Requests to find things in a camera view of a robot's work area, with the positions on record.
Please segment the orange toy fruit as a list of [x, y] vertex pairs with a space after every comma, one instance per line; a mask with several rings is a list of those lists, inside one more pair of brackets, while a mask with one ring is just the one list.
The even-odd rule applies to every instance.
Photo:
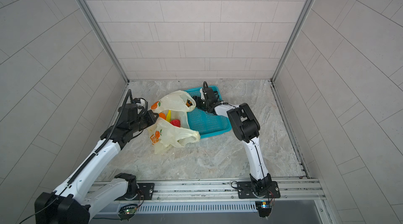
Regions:
[[166, 120], [166, 115], [164, 113], [159, 113], [159, 118]]

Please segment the red toy fruit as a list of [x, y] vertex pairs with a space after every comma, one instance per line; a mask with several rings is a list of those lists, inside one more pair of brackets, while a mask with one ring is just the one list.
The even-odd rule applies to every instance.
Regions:
[[171, 120], [170, 123], [175, 127], [181, 127], [181, 121], [180, 120]]

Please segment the cream plastic bag fruit print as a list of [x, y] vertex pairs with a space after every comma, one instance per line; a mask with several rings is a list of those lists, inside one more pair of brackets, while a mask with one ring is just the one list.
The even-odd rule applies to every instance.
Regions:
[[172, 111], [172, 120], [180, 120], [181, 127], [175, 127], [171, 123], [158, 118], [156, 123], [148, 128], [149, 138], [156, 154], [163, 153], [168, 149], [184, 148], [189, 143], [200, 141], [198, 131], [191, 130], [187, 121], [187, 113], [193, 111], [196, 106], [188, 106], [188, 100], [192, 97], [185, 91], [172, 92], [151, 106], [154, 113]]

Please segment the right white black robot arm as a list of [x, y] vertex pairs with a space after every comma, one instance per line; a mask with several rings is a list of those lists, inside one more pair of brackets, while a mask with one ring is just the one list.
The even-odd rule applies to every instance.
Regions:
[[234, 135], [243, 143], [250, 167], [251, 186], [258, 197], [272, 197], [272, 179], [260, 150], [260, 124], [247, 103], [232, 105], [222, 101], [207, 82], [200, 89], [200, 97], [193, 97], [196, 107], [207, 114], [229, 119]]

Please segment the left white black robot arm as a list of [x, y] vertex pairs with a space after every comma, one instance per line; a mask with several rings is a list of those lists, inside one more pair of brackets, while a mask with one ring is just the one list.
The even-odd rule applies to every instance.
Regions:
[[35, 201], [38, 224], [87, 224], [118, 198], [140, 199], [136, 176], [120, 173], [105, 186], [88, 191], [108, 163], [146, 128], [154, 125], [158, 114], [148, 108], [143, 98], [127, 93], [118, 117], [101, 136], [81, 165], [53, 192], [43, 192]]

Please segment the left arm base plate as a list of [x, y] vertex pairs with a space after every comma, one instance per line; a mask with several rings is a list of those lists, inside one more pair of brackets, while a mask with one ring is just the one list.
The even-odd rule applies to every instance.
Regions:
[[154, 183], [137, 183], [133, 200], [152, 200]]

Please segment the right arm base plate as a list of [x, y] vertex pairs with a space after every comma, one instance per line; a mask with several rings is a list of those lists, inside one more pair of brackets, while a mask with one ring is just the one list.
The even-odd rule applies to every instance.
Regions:
[[254, 192], [251, 182], [236, 182], [236, 186], [232, 185], [232, 187], [236, 188], [239, 199], [277, 199], [281, 197], [280, 189], [276, 181], [272, 181], [272, 183], [268, 185], [268, 189], [263, 189], [261, 192]]

